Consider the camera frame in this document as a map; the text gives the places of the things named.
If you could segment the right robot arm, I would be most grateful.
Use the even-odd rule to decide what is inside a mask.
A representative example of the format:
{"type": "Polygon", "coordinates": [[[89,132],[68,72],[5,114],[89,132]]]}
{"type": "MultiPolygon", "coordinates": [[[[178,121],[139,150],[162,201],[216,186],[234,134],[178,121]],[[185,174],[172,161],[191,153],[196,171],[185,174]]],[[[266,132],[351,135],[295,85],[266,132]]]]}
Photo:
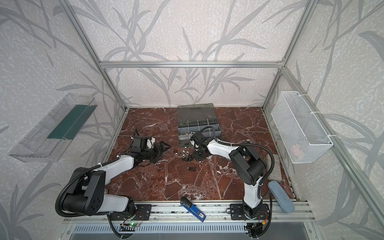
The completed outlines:
{"type": "Polygon", "coordinates": [[[209,156],[220,156],[233,163],[245,186],[245,215],[248,219],[255,219],[263,204],[261,188],[275,167],[273,153],[258,144],[225,142],[216,136],[206,137],[201,132],[193,134],[190,141],[195,148],[193,155],[197,161],[209,156]]]}

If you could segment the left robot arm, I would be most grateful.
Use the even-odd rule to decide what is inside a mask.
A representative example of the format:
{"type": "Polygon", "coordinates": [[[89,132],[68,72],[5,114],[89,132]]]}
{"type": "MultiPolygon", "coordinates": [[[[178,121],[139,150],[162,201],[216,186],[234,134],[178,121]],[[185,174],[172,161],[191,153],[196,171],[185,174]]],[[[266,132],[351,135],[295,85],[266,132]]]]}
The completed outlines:
{"type": "Polygon", "coordinates": [[[134,200],[106,194],[106,184],[143,161],[156,163],[170,148],[171,145],[163,141],[157,142],[152,137],[133,136],[127,150],[112,161],[99,163],[91,168],[77,168],[56,199],[56,213],[65,218],[111,213],[134,216],[138,211],[134,200]]]}

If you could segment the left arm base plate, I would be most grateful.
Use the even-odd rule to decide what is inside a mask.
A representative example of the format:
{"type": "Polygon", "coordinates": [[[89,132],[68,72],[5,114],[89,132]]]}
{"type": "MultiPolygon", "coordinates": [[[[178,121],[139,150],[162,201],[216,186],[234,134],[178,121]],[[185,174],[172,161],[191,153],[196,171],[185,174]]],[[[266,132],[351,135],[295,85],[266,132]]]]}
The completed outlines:
{"type": "Polygon", "coordinates": [[[151,204],[136,204],[135,207],[129,207],[125,212],[112,212],[112,221],[148,221],[151,215],[151,204]]]}

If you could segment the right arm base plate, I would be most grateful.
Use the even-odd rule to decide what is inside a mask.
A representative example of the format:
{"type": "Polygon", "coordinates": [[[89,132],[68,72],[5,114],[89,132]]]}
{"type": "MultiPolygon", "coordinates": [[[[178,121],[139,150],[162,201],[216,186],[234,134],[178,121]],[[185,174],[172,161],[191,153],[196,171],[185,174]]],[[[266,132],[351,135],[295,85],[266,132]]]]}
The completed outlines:
{"type": "Polygon", "coordinates": [[[256,208],[251,209],[243,204],[230,204],[229,213],[231,220],[256,220],[264,221],[268,218],[270,208],[268,204],[259,204],[256,208]]]}

